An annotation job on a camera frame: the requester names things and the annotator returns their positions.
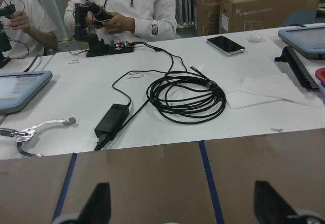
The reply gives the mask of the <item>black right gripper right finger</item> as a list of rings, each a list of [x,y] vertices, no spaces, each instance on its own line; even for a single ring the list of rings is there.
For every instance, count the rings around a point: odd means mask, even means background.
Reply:
[[[259,223],[304,223],[267,181],[255,182],[253,210]]]

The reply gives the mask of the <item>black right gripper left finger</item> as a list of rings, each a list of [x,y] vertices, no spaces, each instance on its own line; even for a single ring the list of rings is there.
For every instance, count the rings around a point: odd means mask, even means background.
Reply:
[[[109,223],[111,219],[110,185],[98,183],[80,212],[77,223]]]

